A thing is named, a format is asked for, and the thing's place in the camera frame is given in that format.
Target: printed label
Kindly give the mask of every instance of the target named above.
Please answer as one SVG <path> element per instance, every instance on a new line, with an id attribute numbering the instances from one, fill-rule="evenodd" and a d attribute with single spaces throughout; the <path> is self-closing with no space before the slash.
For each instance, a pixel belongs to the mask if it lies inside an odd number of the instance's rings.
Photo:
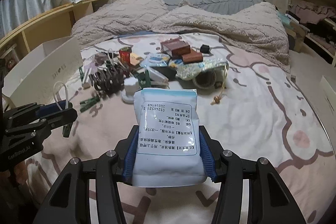
<path id="1" fill-rule="evenodd" d="M 141 117 L 137 153 L 169 156 L 197 153 L 191 105 L 145 101 Z"/>

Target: light blue curtain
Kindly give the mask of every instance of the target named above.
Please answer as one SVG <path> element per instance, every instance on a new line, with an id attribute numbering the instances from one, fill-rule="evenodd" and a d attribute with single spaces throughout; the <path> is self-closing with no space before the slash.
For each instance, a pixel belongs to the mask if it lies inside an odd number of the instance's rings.
<path id="1" fill-rule="evenodd" d="M 0 39 L 22 23 L 52 8 L 51 0 L 1 0 Z"/>

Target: gray comforter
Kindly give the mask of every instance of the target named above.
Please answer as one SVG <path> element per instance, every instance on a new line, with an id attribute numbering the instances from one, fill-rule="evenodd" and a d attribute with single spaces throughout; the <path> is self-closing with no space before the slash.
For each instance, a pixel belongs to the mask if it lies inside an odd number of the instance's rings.
<path id="1" fill-rule="evenodd" d="M 224 43 L 260 54 L 289 72 L 288 37 L 274 5 L 262 2 L 233 15 L 192 7 L 186 1 L 168 11 L 163 0 L 117 0 L 73 26 L 82 48 L 138 31 L 205 32 Z"/>

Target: white cable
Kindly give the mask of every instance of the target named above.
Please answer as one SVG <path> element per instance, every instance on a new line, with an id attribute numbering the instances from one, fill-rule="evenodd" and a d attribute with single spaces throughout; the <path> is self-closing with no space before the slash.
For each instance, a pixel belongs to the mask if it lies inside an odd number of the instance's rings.
<path id="1" fill-rule="evenodd" d="M 57 82 L 54 84 L 54 87 L 53 87 L 53 89 L 52 89 L 52 90 L 53 90 L 53 95 L 54 95 L 55 103 L 56 103 L 56 105 L 58 106 L 58 108 L 59 108 L 60 110 L 63 110 L 63 109 L 61 108 L 61 106 L 59 105 L 58 100 L 56 99 L 55 87 L 56 87 L 57 84 L 62 84 L 62 85 L 64 86 L 64 89 L 65 89 L 65 109 L 67 109 L 67 108 L 69 107 L 68 88 L 67 88 L 67 86 L 66 86 L 63 82 L 61 82 L 61 81 L 57 81 Z"/>

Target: brown small box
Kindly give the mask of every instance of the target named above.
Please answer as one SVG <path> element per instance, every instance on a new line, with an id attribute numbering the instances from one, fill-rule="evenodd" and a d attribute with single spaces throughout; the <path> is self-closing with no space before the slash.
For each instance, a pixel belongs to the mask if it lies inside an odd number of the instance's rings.
<path id="1" fill-rule="evenodd" d="M 182 60 L 184 64 L 199 63 L 203 61 L 203 55 L 192 49 L 190 53 L 182 55 Z"/>
<path id="2" fill-rule="evenodd" d="M 179 38 L 170 39 L 161 42 L 161 51 L 169 54 L 173 58 L 176 58 L 183 54 L 190 53 L 190 45 Z"/>

